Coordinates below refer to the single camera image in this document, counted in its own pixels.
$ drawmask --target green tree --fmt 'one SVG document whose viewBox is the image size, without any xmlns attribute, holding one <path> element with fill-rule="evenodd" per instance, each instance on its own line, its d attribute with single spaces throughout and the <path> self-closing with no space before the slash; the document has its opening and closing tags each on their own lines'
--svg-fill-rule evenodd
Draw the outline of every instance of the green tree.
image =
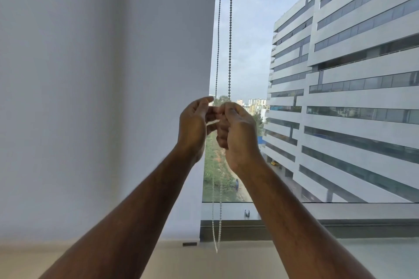
<svg viewBox="0 0 419 279">
<path fill-rule="evenodd" d="M 225 102 L 231 102 L 228 96 L 222 95 L 214 100 L 214 106 L 221 106 Z"/>
<path fill-rule="evenodd" d="M 259 113 L 253 115 L 253 119 L 256 122 L 256 128 L 258 130 L 258 136 L 262 136 L 263 132 L 263 119 Z"/>
</svg>

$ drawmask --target cloudy sky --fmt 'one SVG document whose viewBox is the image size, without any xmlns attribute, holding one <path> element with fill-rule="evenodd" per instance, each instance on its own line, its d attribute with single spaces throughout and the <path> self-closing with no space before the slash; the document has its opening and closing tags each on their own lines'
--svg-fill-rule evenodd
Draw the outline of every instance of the cloudy sky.
<svg viewBox="0 0 419 279">
<path fill-rule="evenodd" d="M 266 98 L 273 26 L 298 0 L 233 0 L 231 99 Z M 217 96 L 228 93 L 230 0 L 221 0 L 220 63 Z M 210 94 L 215 93 L 218 0 L 215 2 Z"/>
</svg>

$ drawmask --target person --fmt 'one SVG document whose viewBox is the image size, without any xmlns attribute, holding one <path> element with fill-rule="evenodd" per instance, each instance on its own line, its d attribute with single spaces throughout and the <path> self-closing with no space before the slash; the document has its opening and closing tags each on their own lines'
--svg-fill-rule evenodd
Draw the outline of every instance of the person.
<svg viewBox="0 0 419 279">
<path fill-rule="evenodd" d="M 373 278 L 266 164 L 253 117 L 235 103 L 209 107 L 212 100 L 204 97 L 186 107 L 170 154 L 42 279 L 139 278 L 189 171 L 203 155 L 206 136 L 213 131 L 272 235 L 290 279 Z"/>
</svg>

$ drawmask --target white building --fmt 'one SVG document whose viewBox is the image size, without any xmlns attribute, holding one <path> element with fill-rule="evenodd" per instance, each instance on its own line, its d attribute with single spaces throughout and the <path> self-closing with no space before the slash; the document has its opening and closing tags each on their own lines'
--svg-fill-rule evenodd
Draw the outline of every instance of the white building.
<svg viewBox="0 0 419 279">
<path fill-rule="evenodd" d="M 322 202 L 419 202 L 419 0 L 299 0 L 274 25 L 265 154 Z"/>
</svg>

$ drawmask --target high-rise building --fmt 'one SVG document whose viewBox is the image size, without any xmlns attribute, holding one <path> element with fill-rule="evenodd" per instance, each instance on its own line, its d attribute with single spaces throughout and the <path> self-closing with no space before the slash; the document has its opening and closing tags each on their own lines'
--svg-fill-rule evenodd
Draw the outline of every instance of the high-rise building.
<svg viewBox="0 0 419 279">
<path fill-rule="evenodd" d="M 419 0 L 299 0 L 274 25 L 264 153 L 322 202 L 419 202 Z"/>
</svg>

